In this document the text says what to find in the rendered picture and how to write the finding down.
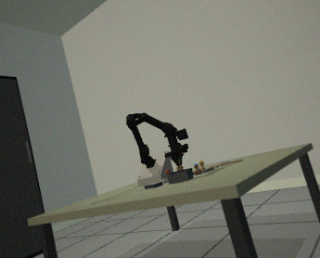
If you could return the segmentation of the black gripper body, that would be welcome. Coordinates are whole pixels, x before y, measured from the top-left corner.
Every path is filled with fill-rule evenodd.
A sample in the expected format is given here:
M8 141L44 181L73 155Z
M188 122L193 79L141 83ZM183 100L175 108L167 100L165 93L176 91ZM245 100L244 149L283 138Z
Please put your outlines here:
M172 143L169 144L168 147L170 147L171 151L168 152L168 153L165 153L165 155L164 155L165 158L181 155L181 154L187 152L187 151L180 151L180 150L175 151L175 149L174 149L175 148L175 144L178 145L179 143L176 141L176 142L172 142Z

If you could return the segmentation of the yellow rubber stamp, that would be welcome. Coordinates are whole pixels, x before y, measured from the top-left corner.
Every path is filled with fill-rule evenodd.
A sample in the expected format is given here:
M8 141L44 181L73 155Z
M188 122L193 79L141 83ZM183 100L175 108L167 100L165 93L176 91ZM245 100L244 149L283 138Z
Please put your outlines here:
M204 164L203 161L200 161L200 162L199 162L199 165L201 165L201 171L205 170L205 167L203 167L203 164Z

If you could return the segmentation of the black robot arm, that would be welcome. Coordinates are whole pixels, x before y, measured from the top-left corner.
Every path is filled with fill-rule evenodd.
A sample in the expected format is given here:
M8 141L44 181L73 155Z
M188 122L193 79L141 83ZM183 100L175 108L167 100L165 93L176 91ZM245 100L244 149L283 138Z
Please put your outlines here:
M140 123L143 123L143 122L149 123L159 129L161 129L161 131L165 134L164 137L168 138L169 144L172 142L176 142L177 141L176 137L178 137L179 140L183 140L183 139L188 138L186 129L177 131L177 129L175 127L173 127L173 125L171 123L163 123L163 122L147 115L146 113L135 113L135 114L127 115L126 124L129 127L129 129L133 132L135 141L137 143L137 146L139 147L141 163L145 164L147 166L147 168L154 167L156 159L154 160L153 158L151 158L148 155L149 148L147 147L147 144L146 145L144 144L142 137L138 131L137 125ZM175 149L175 151L177 151L177 150L187 151L188 144L184 144L184 145L181 145L181 143L179 143L179 145L175 144L174 149Z

